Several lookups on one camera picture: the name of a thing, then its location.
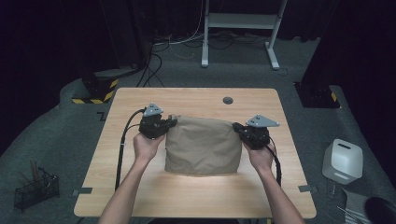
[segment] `white device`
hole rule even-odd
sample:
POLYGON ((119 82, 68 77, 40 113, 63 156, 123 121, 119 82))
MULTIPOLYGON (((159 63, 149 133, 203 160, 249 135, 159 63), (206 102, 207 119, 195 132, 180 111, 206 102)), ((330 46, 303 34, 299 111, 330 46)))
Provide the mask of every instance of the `white device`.
POLYGON ((343 185, 361 178, 363 153, 361 148, 341 139, 334 139, 326 148, 322 173, 343 185))

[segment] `table surface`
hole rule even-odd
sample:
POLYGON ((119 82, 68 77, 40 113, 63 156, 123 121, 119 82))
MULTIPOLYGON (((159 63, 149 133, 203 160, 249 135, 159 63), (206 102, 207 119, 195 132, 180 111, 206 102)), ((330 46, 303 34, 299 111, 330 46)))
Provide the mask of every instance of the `table surface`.
MULTIPOLYGON (((211 88, 120 88, 115 94, 104 129, 92 157, 75 214, 99 217, 114 193, 120 138, 129 117, 138 109, 154 103, 163 109, 163 119, 179 114, 198 118, 223 119, 245 124, 256 114, 278 121, 268 128, 274 139, 282 168, 282 189, 304 218, 316 215, 310 192, 300 192, 306 180, 289 125, 277 92, 273 89, 211 88), (233 103, 223 103, 224 97, 233 103)), ((141 114, 131 122, 138 124, 141 114)), ((126 135, 121 179, 134 160, 133 137, 138 127, 126 135)), ((267 197, 248 153, 243 148, 238 172, 230 175, 188 176, 165 172, 165 140, 141 180, 133 217, 271 217, 267 197)))

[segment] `human arm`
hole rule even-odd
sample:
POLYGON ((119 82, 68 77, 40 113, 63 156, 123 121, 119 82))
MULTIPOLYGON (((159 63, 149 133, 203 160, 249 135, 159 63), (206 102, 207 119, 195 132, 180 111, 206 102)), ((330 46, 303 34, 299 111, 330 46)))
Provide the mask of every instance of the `human arm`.
POLYGON ((134 164, 108 201, 99 223, 128 223, 134 210, 137 188, 149 162, 157 154, 158 146, 164 135, 156 139, 148 139, 142 133, 134 137, 134 164))
MULTIPOLYGON (((272 145, 269 144, 268 147, 274 151, 272 145)), ((262 181, 275 223, 304 223, 300 212, 276 182, 271 171, 273 156, 268 148, 252 150, 247 145, 245 145, 245 148, 247 149, 250 163, 256 169, 262 181)))

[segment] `gray carpet floor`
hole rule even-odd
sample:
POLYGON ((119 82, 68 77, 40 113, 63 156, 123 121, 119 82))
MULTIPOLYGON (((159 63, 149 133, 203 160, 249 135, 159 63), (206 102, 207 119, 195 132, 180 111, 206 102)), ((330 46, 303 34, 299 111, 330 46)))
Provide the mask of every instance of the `gray carpet floor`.
MULTIPOLYGON (((368 147, 359 125, 351 114, 341 87, 331 86, 341 108, 304 108, 293 82, 300 81, 319 40, 301 42, 277 40, 276 56, 281 69, 274 71, 269 63, 262 38, 237 38, 227 49, 209 50, 209 66, 202 68, 201 48, 185 45, 156 46, 153 50, 162 58, 157 73, 165 87, 213 88, 273 88, 276 89, 291 134, 296 145, 308 184, 316 189, 312 197, 317 216, 307 223, 345 223, 345 214, 336 206, 345 208, 345 188, 365 196, 380 196, 396 203, 396 193, 368 147), (327 193, 328 179, 321 173, 323 155, 327 146, 340 138, 362 148, 363 177, 346 186, 337 185, 334 197, 327 193)), ((212 47, 227 45, 212 40, 212 47)), ((160 60, 152 57, 150 68, 155 70, 160 60)), ((122 77, 117 88, 136 86, 142 72, 122 77)), ((147 86, 161 87, 154 77, 147 86)), ((80 80, 66 85, 61 102, 29 125, 0 158, 0 223, 77 223, 74 215, 79 189, 90 165, 92 154, 104 127, 98 112, 108 112, 109 104, 74 105, 71 98, 80 80), (59 176, 60 197, 51 198, 25 209, 14 208, 15 188, 23 186, 25 177, 31 178, 30 162, 59 176)), ((96 223, 97 218, 87 217, 81 223, 96 223)))

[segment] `fabric pouch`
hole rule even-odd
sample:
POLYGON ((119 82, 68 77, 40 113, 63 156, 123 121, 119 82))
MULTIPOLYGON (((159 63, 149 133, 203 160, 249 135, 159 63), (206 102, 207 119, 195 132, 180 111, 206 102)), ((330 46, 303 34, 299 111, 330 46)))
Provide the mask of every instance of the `fabric pouch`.
POLYGON ((230 121, 173 115, 166 134, 165 171, 184 175, 236 173, 242 141, 230 121))

